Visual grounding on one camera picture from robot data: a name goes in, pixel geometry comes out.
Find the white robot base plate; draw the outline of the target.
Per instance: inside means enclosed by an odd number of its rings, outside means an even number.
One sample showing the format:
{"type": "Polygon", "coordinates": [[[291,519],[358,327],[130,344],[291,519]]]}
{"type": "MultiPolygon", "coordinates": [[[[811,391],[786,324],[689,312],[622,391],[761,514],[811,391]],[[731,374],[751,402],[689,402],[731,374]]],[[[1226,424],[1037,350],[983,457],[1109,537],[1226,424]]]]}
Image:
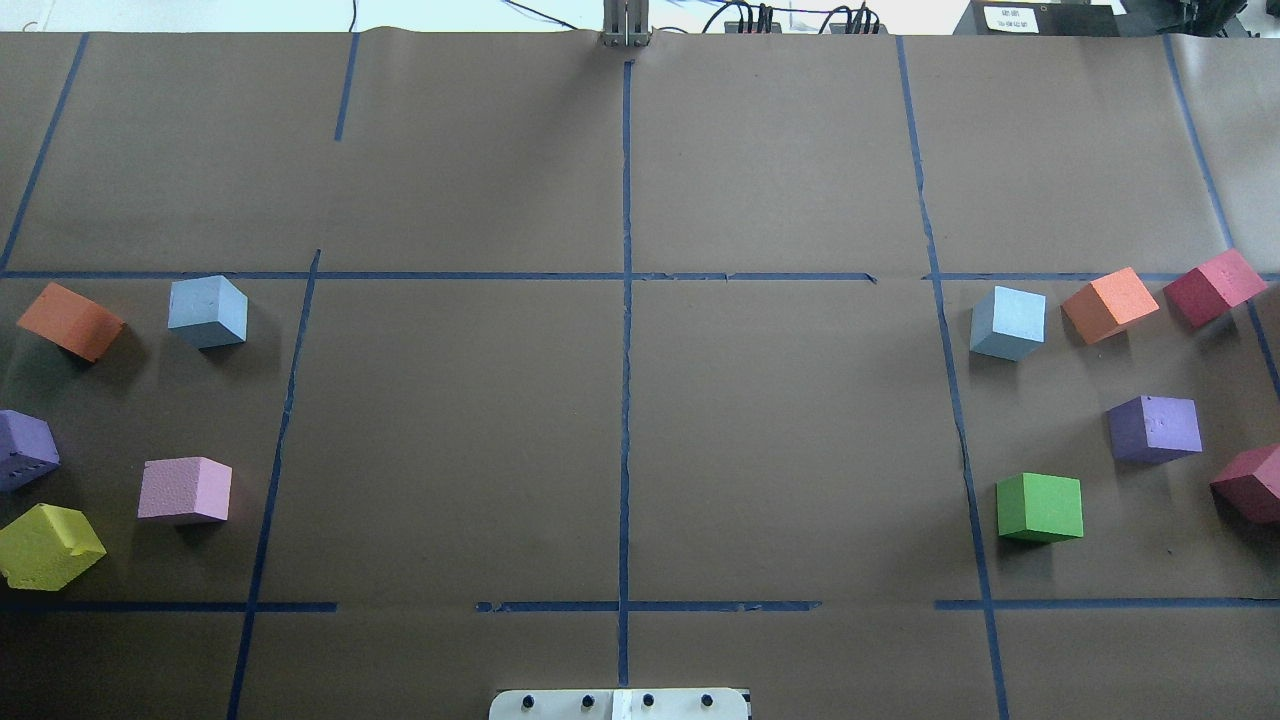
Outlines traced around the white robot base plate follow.
{"type": "Polygon", "coordinates": [[[512,689],[489,719],[750,719],[746,691],[728,687],[512,689]]]}

